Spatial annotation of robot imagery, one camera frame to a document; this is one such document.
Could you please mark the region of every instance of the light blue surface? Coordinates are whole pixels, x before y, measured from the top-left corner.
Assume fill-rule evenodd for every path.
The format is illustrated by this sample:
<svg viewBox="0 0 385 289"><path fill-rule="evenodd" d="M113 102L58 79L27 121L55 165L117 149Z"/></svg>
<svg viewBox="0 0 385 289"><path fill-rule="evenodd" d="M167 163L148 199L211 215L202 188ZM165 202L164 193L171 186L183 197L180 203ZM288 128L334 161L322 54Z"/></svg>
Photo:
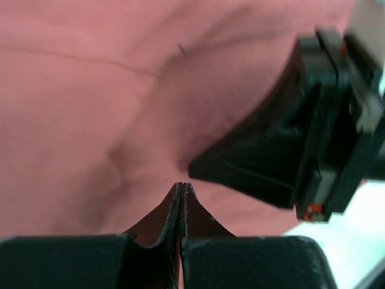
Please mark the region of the light blue surface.
<svg viewBox="0 0 385 289"><path fill-rule="evenodd" d="M365 184L328 224L302 223L285 235L316 240L338 288L354 288L385 257L385 183Z"/></svg>

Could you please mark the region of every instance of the red cloth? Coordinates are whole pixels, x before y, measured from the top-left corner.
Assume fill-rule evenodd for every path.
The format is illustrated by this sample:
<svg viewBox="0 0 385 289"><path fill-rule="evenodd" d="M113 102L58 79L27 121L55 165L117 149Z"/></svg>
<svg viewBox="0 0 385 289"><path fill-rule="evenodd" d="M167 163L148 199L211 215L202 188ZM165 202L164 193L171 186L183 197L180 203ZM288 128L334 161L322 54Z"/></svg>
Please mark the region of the red cloth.
<svg viewBox="0 0 385 289"><path fill-rule="evenodd" d="M0 2L0 235L122 232L276 80L298 33L352 0ZM238 235L296 224L191 181Z"/></svg>

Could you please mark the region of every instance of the pink fabric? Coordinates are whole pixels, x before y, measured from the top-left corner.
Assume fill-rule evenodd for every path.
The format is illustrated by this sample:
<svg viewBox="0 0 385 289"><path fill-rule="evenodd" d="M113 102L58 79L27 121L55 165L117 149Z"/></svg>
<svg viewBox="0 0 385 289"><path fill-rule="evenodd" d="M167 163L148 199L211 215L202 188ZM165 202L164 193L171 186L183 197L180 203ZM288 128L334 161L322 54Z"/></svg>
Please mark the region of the pink fabric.
<svg viewBox="0 0 385 289"><path fill-rule="evenodd" d="M352 0L0 1L0 236L122 232L274 83L298 33ZM238 235L296 224L191 181Z"/></svg>

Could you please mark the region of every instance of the pink cloth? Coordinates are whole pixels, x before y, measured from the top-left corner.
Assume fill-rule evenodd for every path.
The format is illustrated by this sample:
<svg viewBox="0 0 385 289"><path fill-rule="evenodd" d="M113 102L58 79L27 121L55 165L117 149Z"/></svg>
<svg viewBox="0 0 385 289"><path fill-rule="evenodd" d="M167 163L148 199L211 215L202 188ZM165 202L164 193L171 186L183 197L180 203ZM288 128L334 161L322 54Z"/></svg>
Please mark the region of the pink cloth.
<svg viewBox="0 0 385 289"><path fill-rule="evenodd" d="M352 0L0 1L0 236L122 232ZM238 235L292 212L191 181Z"/></svg>

